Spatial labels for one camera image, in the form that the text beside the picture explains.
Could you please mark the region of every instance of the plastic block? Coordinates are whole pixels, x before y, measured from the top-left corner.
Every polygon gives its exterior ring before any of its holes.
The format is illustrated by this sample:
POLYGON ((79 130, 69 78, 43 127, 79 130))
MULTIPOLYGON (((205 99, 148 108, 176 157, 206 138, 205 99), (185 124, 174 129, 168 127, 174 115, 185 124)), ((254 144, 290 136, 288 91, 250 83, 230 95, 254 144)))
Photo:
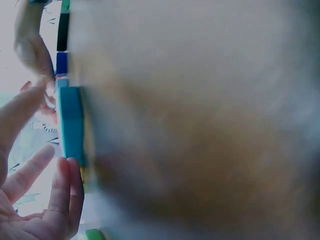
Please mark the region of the plastic block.
POLYGON ((60 146, 63 156, 74 157, 79 161, 80 166, 84 166, 84 120, 77 87, 58 88, 56 113, 60 124, 60 146))
POLYGON ((69 31, 69 13, 61 13, 59 26, 58 26, 58 37, 56 50, 58 52, 63 52, 67 50, 68 44, 68 31, 69 31))
POLYGON ((65 88, 69 86, 68 78, 61 78, 55 81, 55 91, 58 92, 59 88, 65 88))
POLYGON ((69 12, 70 0, 62 0, 61 13, 69 12))
POLYGON ((90 229, 85 231, 85 240, 106 240, 98 229, 90 229))
POLYGON ((56 53, 56 75, 65 75, 68 72, 68 53, 59 51, 56 53))

